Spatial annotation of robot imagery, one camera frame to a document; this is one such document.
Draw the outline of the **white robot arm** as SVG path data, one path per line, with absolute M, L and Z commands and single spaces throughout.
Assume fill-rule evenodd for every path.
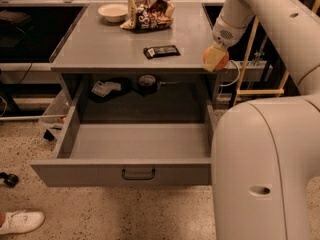
M 299 0 L 226 0 L 213 28 L 241 35 L 257 18 L 289 71 L 295 97 L 232 107 L 214 131 L 217 240 L 309 240 L 308 182 L 320 174 L 320 20 Z

